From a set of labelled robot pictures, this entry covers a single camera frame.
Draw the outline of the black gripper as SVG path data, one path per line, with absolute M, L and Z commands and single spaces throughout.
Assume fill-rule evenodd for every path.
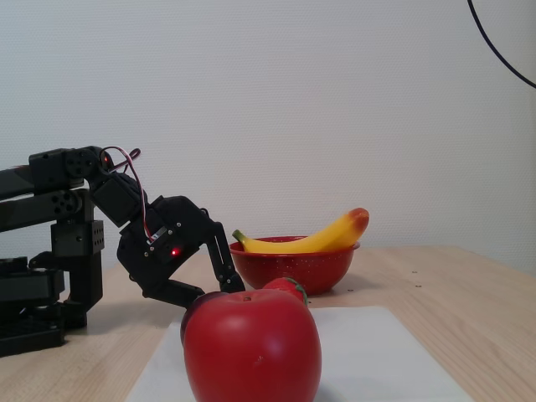
M 117 258 L 145 298 L 190 308 L 204 291 L 171 275 L 206 245 L 214 275 L 222 292 L 245 290 L 235 269 L 224 227 L 184 196 L 159 197 L 147 207 L 147 225 L 157 234 L 146 237 L 140 218 L 121 231 Z

